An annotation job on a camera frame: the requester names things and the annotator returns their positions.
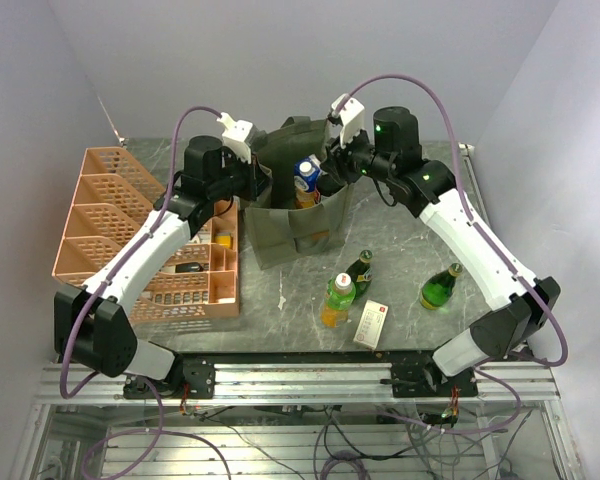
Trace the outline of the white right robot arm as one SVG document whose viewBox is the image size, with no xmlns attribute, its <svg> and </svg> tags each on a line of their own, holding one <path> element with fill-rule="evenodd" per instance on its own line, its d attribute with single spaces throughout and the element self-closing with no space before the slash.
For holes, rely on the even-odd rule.
<svg viewBox="0 0 600 480">
<path fill-rule="evenodd" d="M 437 348 L 420 373 L 430 394 L 445 394 L 456 375 L 490 358 L 503 358 L 547 322 L 560 295 L 552 277 L 541 279 L 519 262 L 460 192 L 460 181 L 438 160 L 423 157 L 418 121 L 404 107 L 385 107 L 364 129 L 364 107 L 354 99 L 334 107 L 328 120 L 341 130 L 326 147 L 322 169 L 340 184 L 367 177 L 384 184 L 451 249 L 478 285 L 490 310 Z"/>
</svg>

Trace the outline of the green tea plastic bottle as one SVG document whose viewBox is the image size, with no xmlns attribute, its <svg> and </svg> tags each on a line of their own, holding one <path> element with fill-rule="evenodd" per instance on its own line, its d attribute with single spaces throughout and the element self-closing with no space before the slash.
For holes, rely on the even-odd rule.
<svg viewBox="0 0 600 480">
<path fill-rule="evenodd" d="M 355 284 L 349 274 L 342 272 L 331 279 L 322 305 L 322 323 L 329 328 L 336 328 L 345 323 L 355 295 Z"/>
</svg>

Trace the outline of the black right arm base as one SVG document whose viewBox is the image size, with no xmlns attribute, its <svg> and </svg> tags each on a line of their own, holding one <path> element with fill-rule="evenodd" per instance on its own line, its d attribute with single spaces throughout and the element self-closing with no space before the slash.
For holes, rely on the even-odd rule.
<svg viewBox="0 0 600 480">
<path fill-rule="evenodd" d="M 453 391 L 460 396 L 475 397 L 475 377 L 467 369 L 455 376 L 444 375 L 434 364 L 393 364 L 387 379 L 395 398 L 450 398 Z"/>
</svg>

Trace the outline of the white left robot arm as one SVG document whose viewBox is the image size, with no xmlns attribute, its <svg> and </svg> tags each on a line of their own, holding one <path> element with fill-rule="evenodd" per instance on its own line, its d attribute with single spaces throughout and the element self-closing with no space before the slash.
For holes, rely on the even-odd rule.
<svg viewBox="0 0 600 480">
<path fill-rule="evenodd" d="M 173 174 L 132 239 L 81 286 L 57 291 L 54 347 L 64 368 L 76 362 L 109 377 L 142 375 L 162 397 L 182 389 L 184 373 L 174 366 L 176 353 L 139 339 L 130 316 L 163 265 L 212 218 L 218 201 L 255 200 L 268 187 L 255 153 L 263 138 L 261 132 L 243 139 L 229 134 L 192 138 L 183 169 Z"/>
</svg>

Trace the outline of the blue pineapple juice carton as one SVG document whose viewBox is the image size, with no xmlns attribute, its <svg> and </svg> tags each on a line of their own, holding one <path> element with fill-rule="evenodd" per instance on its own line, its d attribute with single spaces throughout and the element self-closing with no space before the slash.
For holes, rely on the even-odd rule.
<svg viewBox="0 0 600 480">
<path fill-rule="evenodd" d="M 315 155 L 310 155 L 295 164 L 295 205 L 298 209 L 311 208 L 320 202 L 317 181 L 321 173 L 320 161 Z"/>
</svg>

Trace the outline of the green canvas tote bag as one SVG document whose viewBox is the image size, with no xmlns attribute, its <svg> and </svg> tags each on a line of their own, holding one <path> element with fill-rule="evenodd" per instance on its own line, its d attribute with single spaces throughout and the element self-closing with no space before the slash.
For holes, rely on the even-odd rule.
<svg viewBox="0 0 600 480">
<path fill-rule="evenodd" d="M 244 225 L 261 269 L 344 245 L 353 186 L 336 185 L 318 204 L 295 207 L 294 167 L 311 155 L 323 160 L 327 141 L 325 119 L 292 116 L 268 133 L 256 150 L 271 184 L 256 201 L 244 206 Z"/>
</svg>

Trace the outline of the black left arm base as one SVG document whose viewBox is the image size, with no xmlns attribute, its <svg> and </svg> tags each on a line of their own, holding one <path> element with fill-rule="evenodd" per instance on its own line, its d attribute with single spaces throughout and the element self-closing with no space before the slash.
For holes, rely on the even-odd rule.
<svg viewBox="0 0 600 480">
<path fill-rule="evenodd" d="M 153 398 L 154 395 L 148 386 L 151 383 L 162 399 L 184 396 L 192 399 L 211 399 L 214 395 L 215 377 L 216 369 L 206 359 L 178 354 L 163 380 L 128 376 L 123 387 L 123 397 L 127 400 Z"/>
</svg>

